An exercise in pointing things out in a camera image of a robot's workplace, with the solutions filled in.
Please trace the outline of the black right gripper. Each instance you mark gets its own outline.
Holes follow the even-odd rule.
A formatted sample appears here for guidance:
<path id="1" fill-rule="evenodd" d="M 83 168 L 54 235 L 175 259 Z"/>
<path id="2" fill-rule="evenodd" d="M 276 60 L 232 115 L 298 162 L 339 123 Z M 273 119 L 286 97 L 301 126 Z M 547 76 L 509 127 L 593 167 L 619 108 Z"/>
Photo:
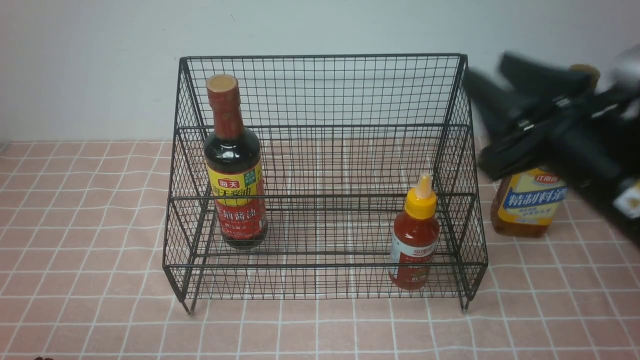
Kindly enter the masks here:
<path id="1" fill-rule="evenodd" d="M 478 167 L 492 180 L 545 166 L 638 246 L 639 46 L 622 52 L 612 85 L 597 92 L 589 71 L 504 52 L 503 88 L 476 69 L 462 80 L 490 139 Z"/>

